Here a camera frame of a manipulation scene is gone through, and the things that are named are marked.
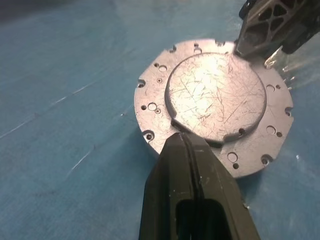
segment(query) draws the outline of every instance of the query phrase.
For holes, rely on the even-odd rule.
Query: scratch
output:
[[[203,123],[205,121],[205,119],[207,119],[210,116],[211,116],[211,114],[202,115],[201,117],[198,117],[198,119]]]
[[[54,105],[56,105],[56,104],[58,104],[58,103],[60,103],[61,101],[65,100],[66,98],[67,98],[67,96],[64,96],[64,97],[60,98],[59,100],[53,102],[53,103],[51,104],[51,107],[54,106]]]
[[[230,114],[230,116],[225,120],[224,123],[228,122],[228,120],[231,118],[231,116],[238,110],[238,108],[243,104],[243,102],[246,100],[246,98],[236,107],[236,109]]]
[[[72,171],[95,149],[95,147],[93,147],[90,151],[88,151],[81,159],[80,161],[77,162],[76,165],[73,166],[73,168],[71,168],[71,170],[68,172],[67,176],[69,176]]]
[[[90,87],[91,85],[93,85],[95,82],[96,81],[90,82],[89,84],[79,88],[78,90],[75,90],[72,94],[74,95],[74,94],[77,94],[77,93],[81,92],[82,90],[86,89],[87,87]]]
[[[34,115],[34,117],[28,119],[28,120],[25,120],[23,123],[21,123],[20,125],[16,126],[15,128],[11,129],[10,131],[7,131],[6,133],[2,134],[0,136],[0,139],[4,138],[5,136],[13,133],[14,131],[18,130],[19,128],[21,128],[22,126],[26,125],[27,123],[31,122],[32,120],[34,120],[37,116]]]
[[[177,92],[183,91],[183,90],[185,90],[185,89],[182,88],[182,89],[179,89],[179,90],[176,90],[176,91],[172,91],[172,92],[171,92],[171,95],[172,95],[172,94],[175,94],[175,93],[177,93]]]
[[[192,107],[192,108],[190,108],[190,109],[188,109],[188,110],[185,110],[184,113],[185,113],[185,112],[188,112],[188,111],[190,111],[190,110],[192,110],[192,109],[195,109],[196,107],[197,107],[197,106]]]
[[[121,116],[125,116],[125,115],[127,115],[127,113],[128,113],[128,111],[129,111],[129,109],[130,108],[132,108],[133,107],[133,104],[131,104],[126,110],[124,110],[124,112],[123,113],[121,113]]]
[[[183,82],[181,79],[180,79],[180,81],[181,81],[181,83],[183,84],[183,86],[185,87],[185,90],[190,94],[190,96],[191,96],[191,98],[193,99],[193,101],[196,102],[195,99],[194,99],[194,96],[189,92],[189,90],[187,89],[187,87],[186,87],[186,85],[184,84],[184,82]]]
[[[292,65],[288,65],[288,66],[285,66],[282,71],[284,73],[286,72],[289,72],[289,71],[292,71],[292,70],[295,70],[295,69],[298,69],[298,68],[301,68],[301,67],[304,67],[308,64],[311,64],[315,61],[317,61],[320,57],[314,57],[314,58],[310,58],[310,59],[306,59],[306,60],[303,60],[303,61],[300,61],[300,62],[297,62],[297,63],[294,63]]]
[[[197,89],[197,87],[199,86],[199,84],[202,82],[202,78],[201,78],[201,81],[198,81],[198,84],[195,86],[195,88],[193,89],[193,92],[192,92],[192,95],[194,95],[195,93],[195,90]]]
[[[299,174],[299,159],[300,159],[300,156],[297,155],[297,156],[295,156],[295,157],[296,157],[296,162],[297,162],[297,164],[298,164],[298,174]]]
[[[216,87],[216,97],[217,97],[218,101],[222,104],[222,95],[221,95],[219,87]]]
[[[212,105],[213,103],[211,103],[211,105],[206,108],[205,113],[208,111],[209,108],[211,108]]]
[[[273,115],[273,118],[276,119],[275,114],[274,114],[274,112],[272,111],[271,107],[269,107],[269,109],[270,109],[270,111],[271,111],[271,113],[272,113],[272,115]]]
[[[210,135],[214,132],[215,127],[216,127],[216,125],[215,125],[215,124],[213,124],[213,129],[212,129],[212,131],[207,135],[207,138],[209,138],[209,137],[210,137]]]

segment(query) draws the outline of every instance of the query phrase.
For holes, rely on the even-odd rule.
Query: scratched metal surface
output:
[[[232,54],[188,58],[174,70],[169,90],[175,119],[197,135],[220,143],[227,136],[237,138],[243,127],[246,132],[256,127],[267,104],[257,74]]]
[[[133,111],[140,73],[188,39],[233,40],[240,0],[2,0],[0,239],[137,239],[154,159]],[[263,240],[318,239],[319,48],[278,61],[294,123],[239,180]]]

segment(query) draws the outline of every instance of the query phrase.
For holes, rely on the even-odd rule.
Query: metal plate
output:
[[[277,157],[293,122],[290,93],[274,69],[260,58],[233,55],[234,46],[214,39],[181,42],[140,76],[135,114],[155,152],[173,133],[191,131],[236,178]]]

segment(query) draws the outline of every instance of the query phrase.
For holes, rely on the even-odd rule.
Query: blue table cover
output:
[[[174,43],[236,39],[243,3],[1,0],[0,240],[137,240],[155,164],[138,77]],[[320,236],[319,42],[281,59],[292,128],[276,161],[238,180],[262,240]]]

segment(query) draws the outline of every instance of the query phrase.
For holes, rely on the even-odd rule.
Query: circular metal part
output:
[[[136,118],[156,153],[183,131],[206,139],[235,178],[277,157],[293,122],[289,90],[263,59],[246,61],[233,54],[234,47],[214,39],[181,42],[140,76]]]

